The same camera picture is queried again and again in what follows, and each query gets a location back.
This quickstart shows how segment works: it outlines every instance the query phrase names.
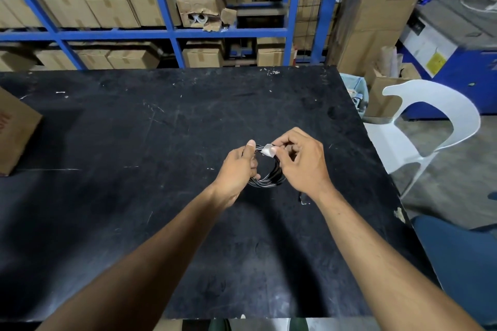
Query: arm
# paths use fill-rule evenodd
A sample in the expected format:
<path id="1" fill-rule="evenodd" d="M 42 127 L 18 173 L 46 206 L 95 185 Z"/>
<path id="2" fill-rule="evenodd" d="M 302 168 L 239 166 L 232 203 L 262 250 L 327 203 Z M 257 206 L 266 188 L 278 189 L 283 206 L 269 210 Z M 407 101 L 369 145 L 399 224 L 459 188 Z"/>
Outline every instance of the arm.
<path id="1" fill-rule="evenodd" d="M 318 205 L 384 330 L 480 330 L 450 297 L 393 249 L 334 188 L 323 145 L 293 128 L 273 142 L 290 184 Z"/>
<path id="2" fill-rule="evenodd" d="M 133 253 L 96 277 L 38 328 L 152 330 L 217 217 L 257 174 L 255 142 L 231 151 L 213 184 Z"/>

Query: black cable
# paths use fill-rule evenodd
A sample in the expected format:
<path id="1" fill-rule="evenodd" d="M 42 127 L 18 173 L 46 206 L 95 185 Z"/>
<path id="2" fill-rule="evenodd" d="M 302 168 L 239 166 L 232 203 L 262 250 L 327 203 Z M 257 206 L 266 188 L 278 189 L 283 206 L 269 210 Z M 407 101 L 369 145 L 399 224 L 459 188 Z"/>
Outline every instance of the black cable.
<path id="1" fill-rule="evenodd" d="M 264 146 L 257 144 L 255 146 L 255 151 L 260 153 L 263 148 Z M 253 187 L 268 189 L 270 187 L 276 187 L 282 184 L 286 180 L 286 177 L 283 175 L 283 171 L 281 170 L 281 167 L 279 165 L 279 160 L 276 156 L 274 156 L 274 161 L 274 168 L 267 176 L 262 179 L 250 178 L 250 180 L 248 181 L 249 185 Z"/>

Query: yellow label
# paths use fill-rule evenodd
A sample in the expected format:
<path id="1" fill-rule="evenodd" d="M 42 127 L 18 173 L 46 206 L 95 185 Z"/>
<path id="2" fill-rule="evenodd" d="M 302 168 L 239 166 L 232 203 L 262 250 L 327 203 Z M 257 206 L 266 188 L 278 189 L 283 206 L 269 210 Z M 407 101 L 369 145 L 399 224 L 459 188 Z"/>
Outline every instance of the yellow label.
<path id="1" fill-rule="evenodd" d="M 435 76 L 446 62 L 447 59 L 445 59 L 444 56 L 437 51 L 433 54 L 432 58 L 428 60 L 426 68 L 432 73 L 433 76 Z"/>

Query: hand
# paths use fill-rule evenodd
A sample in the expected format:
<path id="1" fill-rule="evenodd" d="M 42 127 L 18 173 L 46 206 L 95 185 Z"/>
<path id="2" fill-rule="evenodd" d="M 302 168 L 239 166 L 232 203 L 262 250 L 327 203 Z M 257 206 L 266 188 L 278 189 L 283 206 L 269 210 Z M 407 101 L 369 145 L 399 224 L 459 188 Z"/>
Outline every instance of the hand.
<path id="1" fill-rule="evenodd" d="M 316 200 L 319 192 L 333 186 L 326 168 L 323 145 L 300 128 L 290 131 L 272 142 L 280 167 L 295 190 L 305 192 Z"/>
<path id="2" fill-rule="evenodd" d="M 260 179 L 254 153 L 255 141 L 249 140 L 246 146 L 233 149 L 224 160 L 213 186 L 216 196 L 226 201 L 227 207 L 233 205 L 251 177 Z"/>

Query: right hand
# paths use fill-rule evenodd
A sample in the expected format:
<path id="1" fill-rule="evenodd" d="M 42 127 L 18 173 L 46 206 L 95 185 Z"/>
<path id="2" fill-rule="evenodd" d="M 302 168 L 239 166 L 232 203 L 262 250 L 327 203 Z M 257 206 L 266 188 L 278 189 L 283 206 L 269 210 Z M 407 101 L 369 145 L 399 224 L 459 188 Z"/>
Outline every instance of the right hand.
<path id="1" fill-rule="evenodd" d="M 280 167 L 295 190 L 316 200 L 321 190 L 332 185 L 326 168 L 323 145 L 294 127 L 274 140 Z"/>

